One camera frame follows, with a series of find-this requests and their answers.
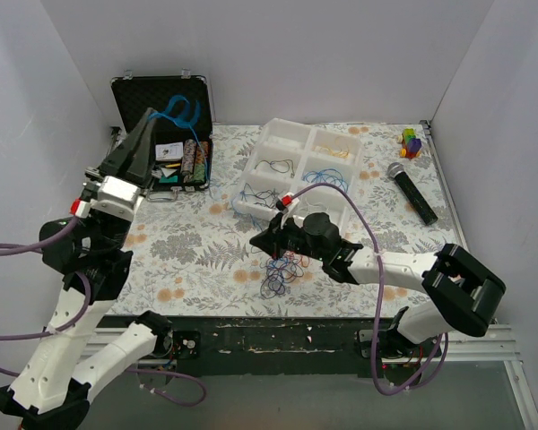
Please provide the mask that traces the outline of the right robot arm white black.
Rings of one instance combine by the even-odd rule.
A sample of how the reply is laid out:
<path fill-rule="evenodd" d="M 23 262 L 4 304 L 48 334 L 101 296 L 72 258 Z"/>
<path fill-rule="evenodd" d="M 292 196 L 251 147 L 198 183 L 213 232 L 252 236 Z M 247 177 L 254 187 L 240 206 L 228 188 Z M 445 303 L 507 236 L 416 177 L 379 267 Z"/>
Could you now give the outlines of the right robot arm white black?
<path fill-rule="evenodd" d="M 339 283 L 377 283 L 427 294 L 428 303 L 402 308 L 379 331 L 377 349 L 384 357 L 408 356 L 421 343 L 451 331 L 484 336 L 506 292 L 505 283 L 459 245 L 446 244 L 435 254 L 380 254 L 341 238 L 323 212 L 308 215 L 301 225 L 277 214 L 249 243 L 271 257 L 293 252 L 318 260 Z"/>

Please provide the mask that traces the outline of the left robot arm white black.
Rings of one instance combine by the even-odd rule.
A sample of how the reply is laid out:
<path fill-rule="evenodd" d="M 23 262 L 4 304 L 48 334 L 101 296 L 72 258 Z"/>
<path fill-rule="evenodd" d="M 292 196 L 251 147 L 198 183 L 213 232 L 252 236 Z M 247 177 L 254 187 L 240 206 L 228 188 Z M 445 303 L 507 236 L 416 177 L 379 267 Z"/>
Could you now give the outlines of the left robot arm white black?
<path fill-rule="evenodd" d="M 37 252 L 63 277 L 54 313 L 26 366 L 0 387 L 0 411 L 23 429 L 75 429 L 93 400 L 139 359 L 172 350 L 169 320 L 152 311 L 87 359 L 82 353 L 129 276 L 123 249 L 155 163 L 158 113 L 147 108 L 126 138 L 96 168 L 88 168 L 70 217 L 42 226 L 34 245 L 0 245 L 0 256 Z"/>

